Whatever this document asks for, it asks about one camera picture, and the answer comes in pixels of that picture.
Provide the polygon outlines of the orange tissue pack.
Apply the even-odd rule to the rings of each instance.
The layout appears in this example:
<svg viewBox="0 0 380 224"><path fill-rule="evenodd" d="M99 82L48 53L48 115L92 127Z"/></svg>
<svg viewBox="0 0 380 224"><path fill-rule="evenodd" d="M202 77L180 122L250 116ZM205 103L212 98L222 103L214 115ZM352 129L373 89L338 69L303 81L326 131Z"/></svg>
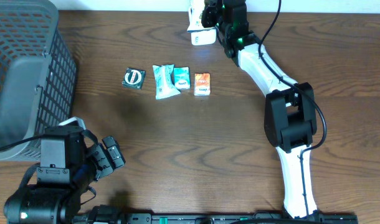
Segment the orange tissue pack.
<svg viewBox="0 0 380 224"><path fill-rule="evenodd" d="M196 73L194 79L194 95L209 96L211 94L211 75L209 73Z"/></svg>

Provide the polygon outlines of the white blue snack bag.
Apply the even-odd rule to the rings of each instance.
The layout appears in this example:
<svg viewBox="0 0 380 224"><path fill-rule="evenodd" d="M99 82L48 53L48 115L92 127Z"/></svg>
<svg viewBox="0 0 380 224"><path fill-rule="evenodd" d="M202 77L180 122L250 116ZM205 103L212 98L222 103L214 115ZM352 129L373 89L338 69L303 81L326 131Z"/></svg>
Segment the white blue snack bag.
<svg viewBox="0 0 380 224"><path fill-rule="evenodd" d="M206 3L208 2L209 1L206 1L206 0L190 0L189 1L189 9L188 9L189 27L187 29L188 33L202 32L202 31L211 30L214 28L214 26L204 27L202 25L202 12L205 8Z"/></svg>

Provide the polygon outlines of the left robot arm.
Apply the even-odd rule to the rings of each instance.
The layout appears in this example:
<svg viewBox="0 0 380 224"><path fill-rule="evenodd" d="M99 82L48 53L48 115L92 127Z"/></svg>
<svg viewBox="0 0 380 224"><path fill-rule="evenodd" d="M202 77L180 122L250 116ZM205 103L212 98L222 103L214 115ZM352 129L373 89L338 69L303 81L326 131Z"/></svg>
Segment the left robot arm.
<svg viewBox="0 0 380 224"><path fill-rule="evenodd" d="M40 162L6 200L8 223L80 223L81 196L126 163L112 136L99 141L78 117L46 128L40 149Z"/></svg>

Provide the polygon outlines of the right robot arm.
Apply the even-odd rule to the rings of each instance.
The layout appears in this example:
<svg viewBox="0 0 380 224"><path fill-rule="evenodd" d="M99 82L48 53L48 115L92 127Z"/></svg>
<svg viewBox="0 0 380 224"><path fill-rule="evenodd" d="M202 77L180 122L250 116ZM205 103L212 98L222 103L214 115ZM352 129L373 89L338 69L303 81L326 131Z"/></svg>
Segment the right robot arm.
<svg viewBox="0 0 380 224"><path fill-rule="evenodd" d="M214 28L226 56L245 71L265 96L264 131L277 150L290 218L310 220L318 208L310 174L311 151L327 135L312 86L290 78L269 56L264 37L249 29L246 1L206 1L202 26Z"/></svg>

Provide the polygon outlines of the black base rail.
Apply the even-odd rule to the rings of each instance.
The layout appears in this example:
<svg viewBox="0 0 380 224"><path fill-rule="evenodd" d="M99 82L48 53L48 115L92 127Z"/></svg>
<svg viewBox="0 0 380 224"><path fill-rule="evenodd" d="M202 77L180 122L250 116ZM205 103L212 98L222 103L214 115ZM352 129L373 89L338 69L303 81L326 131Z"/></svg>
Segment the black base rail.
<svg viewBox="0 0 380 224"><path fill-rule="evenodd" d="M254 215L152 215L149 213L83 214L72 220L73 224L121 223L121 224L358 224L355 215L324 215L318 213L309 218L287 218L279 213L257 212Z"/></svg>

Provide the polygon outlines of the white barcode scanner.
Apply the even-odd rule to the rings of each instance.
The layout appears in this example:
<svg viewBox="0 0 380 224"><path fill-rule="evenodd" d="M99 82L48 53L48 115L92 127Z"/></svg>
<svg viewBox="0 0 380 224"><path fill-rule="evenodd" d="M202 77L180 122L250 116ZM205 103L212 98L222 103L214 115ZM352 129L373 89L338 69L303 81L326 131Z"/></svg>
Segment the white barcode scanner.
<svg viewBox="0 0 380 224"><path fill-rule="evenodd" d="M191 33L191 43L197 45L210 45L216 41L216 29L200 30Z"/></svg>

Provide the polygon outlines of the green tissue pack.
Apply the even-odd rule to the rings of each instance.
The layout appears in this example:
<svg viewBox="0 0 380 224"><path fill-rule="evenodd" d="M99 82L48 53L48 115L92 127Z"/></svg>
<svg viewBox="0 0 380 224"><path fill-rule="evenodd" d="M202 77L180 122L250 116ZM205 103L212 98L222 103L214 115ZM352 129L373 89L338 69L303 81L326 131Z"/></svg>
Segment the green tissue pack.
<svg viewBox="0 0 380 224"><path fill-rule="evenodd" d="M191 82L188 67L174 68L174 85L178 90L190 89Z"/></svg>

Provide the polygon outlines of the light green wipes pack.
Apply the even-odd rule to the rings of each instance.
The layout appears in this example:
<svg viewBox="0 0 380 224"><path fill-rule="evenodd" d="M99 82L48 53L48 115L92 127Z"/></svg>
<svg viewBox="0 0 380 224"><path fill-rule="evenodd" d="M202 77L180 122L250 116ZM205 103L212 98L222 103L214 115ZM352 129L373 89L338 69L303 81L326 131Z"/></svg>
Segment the light green wipes pack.
<svg viewBox="0 0 380 224"><path fill-rule="evenodd" d="M171 75L174 64L153 65L154 79L156 82L156 99L161 100L171 96L179 95L180 91L174 86Z"/></svg>

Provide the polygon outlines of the grey plastic shopping basket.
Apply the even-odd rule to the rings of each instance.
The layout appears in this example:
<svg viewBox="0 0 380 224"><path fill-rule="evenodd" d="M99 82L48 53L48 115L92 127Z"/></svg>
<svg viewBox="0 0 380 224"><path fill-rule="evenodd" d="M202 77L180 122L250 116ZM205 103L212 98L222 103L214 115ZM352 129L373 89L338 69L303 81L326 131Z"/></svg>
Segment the grey plastic shopping basket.
<svg viewBox="0 0 380 224"><path fill-rule="evenodd" d="M0 1L0 161L37 161L44 129L69 119L77 66L50 1Z"/></svg>

